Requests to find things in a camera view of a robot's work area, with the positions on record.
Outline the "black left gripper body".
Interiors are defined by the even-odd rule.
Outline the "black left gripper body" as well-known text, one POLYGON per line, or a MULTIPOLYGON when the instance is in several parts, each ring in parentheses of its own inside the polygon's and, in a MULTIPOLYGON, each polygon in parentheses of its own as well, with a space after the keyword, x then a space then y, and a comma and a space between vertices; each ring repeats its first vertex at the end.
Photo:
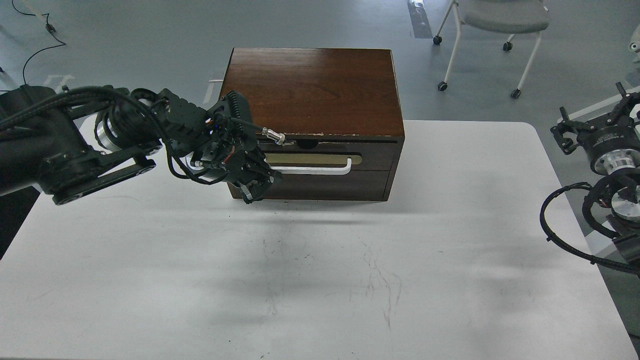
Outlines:
POLYGON ((249 101, 240 92, 229 91, 208 110, 169 89, 163 89, 160 98, 167 101, 160 121, 171 150, 179 158, 194 157, 190 164, 202 162, 200 169, 191 171, 197 178, 239 187, 257 173, 273 170, 258 146, 256 132, 261 127, 254 124, 249 101))

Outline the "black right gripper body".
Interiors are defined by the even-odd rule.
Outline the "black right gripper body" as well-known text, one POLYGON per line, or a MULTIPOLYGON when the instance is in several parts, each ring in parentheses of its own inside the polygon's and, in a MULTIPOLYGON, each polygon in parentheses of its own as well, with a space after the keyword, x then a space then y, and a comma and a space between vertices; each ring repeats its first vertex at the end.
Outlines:
POLYGON ((615 84, 621 100, 607 114, 582 123, 577 142, 583 147, 590 169, 607 176, 620 169, 638 168, 640 142, 635 131, 638 122, 630 112, 639 104, 639 93, 628 92, 619 82, 615 84))

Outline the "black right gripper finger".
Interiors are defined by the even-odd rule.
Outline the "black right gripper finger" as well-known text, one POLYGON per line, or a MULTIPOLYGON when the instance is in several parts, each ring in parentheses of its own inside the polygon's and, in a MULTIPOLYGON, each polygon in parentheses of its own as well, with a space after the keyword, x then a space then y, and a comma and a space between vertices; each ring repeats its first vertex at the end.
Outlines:
POLYGON ((583 146, 579 139, 583 131, 583 122, 572 120, 564 106, 561 106, 559 111, 560 120, 550 128, 550 132, 563 154, 570 155, 583 146))

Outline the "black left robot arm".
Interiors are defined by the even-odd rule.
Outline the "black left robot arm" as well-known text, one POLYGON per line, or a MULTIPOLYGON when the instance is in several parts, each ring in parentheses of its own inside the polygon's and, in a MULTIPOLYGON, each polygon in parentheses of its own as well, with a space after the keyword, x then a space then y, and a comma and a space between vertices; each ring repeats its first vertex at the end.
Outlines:
POLYGON ((153 170, 165 149, 174 177, 226 182, 249 204, 282 178, 259 136, 286 139, 256 125, 237 91, 203 109, 169 89, 23 85, 1 96, 1 194, 38 185, 64 205, 153 170))

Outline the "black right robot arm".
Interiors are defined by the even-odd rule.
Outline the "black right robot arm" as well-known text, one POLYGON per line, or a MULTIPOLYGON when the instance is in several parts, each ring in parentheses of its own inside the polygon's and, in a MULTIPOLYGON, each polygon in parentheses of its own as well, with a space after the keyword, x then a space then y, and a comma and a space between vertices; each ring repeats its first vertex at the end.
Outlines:
POLYGON ((578 182, 561 187, 547 196, 541 206, 539 222, 547 240, 559 248, 613 271, 639 275, 639 185, 640 141, 636 131, 639 118, 632 117, 640 102, 638 90, 627 91, 615 84, 621 99, 605 114, 588 121, 572 120, 564 107, 561 118, 550 132, 565 155, 583 148, 590 170, 601 176, 591 185, 578 182), (568 191, 586 191, 582 216, 592 230, 611 240, 623 262, 585 253, 568 244, 547 223, 546 210, 552 200, 568 191))

